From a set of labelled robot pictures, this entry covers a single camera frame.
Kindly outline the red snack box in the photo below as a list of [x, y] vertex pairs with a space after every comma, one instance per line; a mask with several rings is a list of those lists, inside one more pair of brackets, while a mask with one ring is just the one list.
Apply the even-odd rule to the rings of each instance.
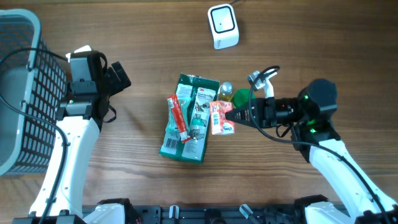
[[228, 101], [212, 101], [210, 103], [212, 135], [234, 134], [234, 122], [226, 119], [226, 113], [232, 109], [233, 104]]

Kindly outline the teal toothbrush pack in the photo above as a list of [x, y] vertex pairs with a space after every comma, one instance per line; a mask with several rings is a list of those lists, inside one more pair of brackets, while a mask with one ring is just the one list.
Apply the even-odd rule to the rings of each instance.
[[[187, 130], [189, 130], [189, 124], [188, 124], [188, 107], [191, 102], [190, 97], [178, 97], [178, 103], [181, 107], [183, 118], [187, 127]], [[169, 120], [166, 126], [166, 131], [178, 131], [177, 124], [175, 122], [175, 118], [172, 113], [172, 109], [169, 108]]]

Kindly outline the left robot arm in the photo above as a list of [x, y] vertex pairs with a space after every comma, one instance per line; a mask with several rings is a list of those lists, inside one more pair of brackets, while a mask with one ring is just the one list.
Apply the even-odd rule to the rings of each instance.
[[115, 109], [110, 98], [131, 86], [119, 62], [104, 53], [77, 50], [68, 57], [72, 79], [56, 107], [57, 130], [41, 190], [29, 214], [13, 223], [83, 223], [83, 189], [93, 147], [105, 116]]

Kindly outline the green lid jar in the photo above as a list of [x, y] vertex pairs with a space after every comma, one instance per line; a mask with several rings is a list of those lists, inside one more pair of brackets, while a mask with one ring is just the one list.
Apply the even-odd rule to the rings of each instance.
[[232, 103], [235, 108], [239, 108], [249, 101], [250, 89], [241, 88], [236, 91], [232, 98]]

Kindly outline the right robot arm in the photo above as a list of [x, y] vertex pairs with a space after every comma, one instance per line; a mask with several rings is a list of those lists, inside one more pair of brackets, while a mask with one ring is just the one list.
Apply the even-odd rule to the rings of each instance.
[[350, 156], [331, 117], [337, 110], [336, 85], [316, 79], [295, 98], [274, 97], [270, 83], [265, 98], [250, 98], [226, 113], [226, 119], [257, 128], [290, 126], [289, 143], [326, 178], [354, 223], [397, 223], [397, 202], [372, 182]]

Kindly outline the red toothpaste tube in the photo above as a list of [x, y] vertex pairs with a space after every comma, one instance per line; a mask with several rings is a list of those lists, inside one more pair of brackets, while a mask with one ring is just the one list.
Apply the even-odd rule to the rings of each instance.
[[173, 132], [178, 132], [180, 140], [184, 144], [187, 141], [191, 140], [191, 137], [188, 135], [189, 130], [187, 130], [182, 110], [178, 103], [178, 96], [176, 94], [169, 96], [167, 98], [167, 103], [168, 107], [172, 109], [172, 113], [178, 127], [178, 131], [173, 131]]

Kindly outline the yellow oil bottle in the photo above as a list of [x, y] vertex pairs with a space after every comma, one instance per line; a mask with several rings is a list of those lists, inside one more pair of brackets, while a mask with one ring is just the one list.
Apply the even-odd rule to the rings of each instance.
[[233, 85], [230, 82], [223, 82], [218, 89], [218, 101], [231, 101], [233, 97]]

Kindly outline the green 3M package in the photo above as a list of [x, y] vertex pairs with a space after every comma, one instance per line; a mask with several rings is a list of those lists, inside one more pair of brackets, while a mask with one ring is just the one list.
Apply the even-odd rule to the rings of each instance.
[[191, 140], [182, 143], [178, 132], [165, 131], [159, 154], [178, 161], [201, 164], [206, 151], [210, 127], [210, 103], [216, 100], [220, 83], [194, 75], [181, 74], [175, 94], [190, 97], [188, 107], [188, 135]]

